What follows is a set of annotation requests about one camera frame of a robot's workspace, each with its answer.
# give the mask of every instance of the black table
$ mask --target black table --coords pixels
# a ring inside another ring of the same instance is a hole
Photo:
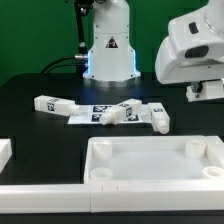
[[[143,74],[139,85],[121,89],[87,86],[75,74],[22,74],[0,87],[0,138],[12,140],[13,156],[0,185],[83,183],[88,139],[157,136],[150,124],[67,125],[68,118],[35,112],[39,95],[80,105],[117,104],[130,98],[161,102],[171,118],[169,135],[218,135],[224,141],[224,100],[188,103],[186,85],[160,85]],[[223,223],[224,211],[105,214],[0,215],[0,223]]]

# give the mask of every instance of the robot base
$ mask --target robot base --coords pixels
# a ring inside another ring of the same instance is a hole
[[[84,83],[87,85],[97,86],[101,88],[123,88],[133,84],[138,84],[141,81],[141,73],[136,72],[133,74],[133,78],[121,81],[102,81],[92,78],[89,74],[83,74]]]

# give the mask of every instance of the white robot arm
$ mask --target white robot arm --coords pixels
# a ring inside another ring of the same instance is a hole
[[[224,97],[224,0],[210,0],[206,7],[169,23],[156,74],[162,84],[192,82],[189,101]]]
[[[124,87],[136,82],[135,51],[129,44],[129,5],[125,0],[93,4],[94,44],[88,53],[84,82],[100,87]]]

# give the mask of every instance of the warning label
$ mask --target warning label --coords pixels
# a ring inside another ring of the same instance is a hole
[[[116,41],[114,40],[114,37],[111,37],[106,48],[118,48]]]

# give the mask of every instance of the green wall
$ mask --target green wall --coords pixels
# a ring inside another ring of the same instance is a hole
[[[170,19],[207,4],[208,0],[129,0],[131,45],[140,71],[153,71]],[[91,16],[84,19],[89,47]],[[0,85],[21,73],[38,73],[49,62],[77,52],[73,3],[64,0],[0,1]],[[73,69],[60,70],[74,72]]]

